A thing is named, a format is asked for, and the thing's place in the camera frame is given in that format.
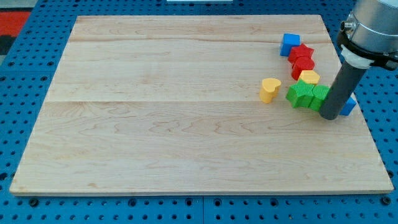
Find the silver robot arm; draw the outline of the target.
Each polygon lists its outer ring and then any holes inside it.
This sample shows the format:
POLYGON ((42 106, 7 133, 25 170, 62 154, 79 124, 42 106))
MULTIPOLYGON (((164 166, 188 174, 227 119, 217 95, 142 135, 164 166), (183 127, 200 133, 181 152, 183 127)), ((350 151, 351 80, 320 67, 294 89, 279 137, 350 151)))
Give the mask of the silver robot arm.
POLYGON ((338 47, 352 67, 397 69, 397 0, 360 0, 340 24, 338 47))

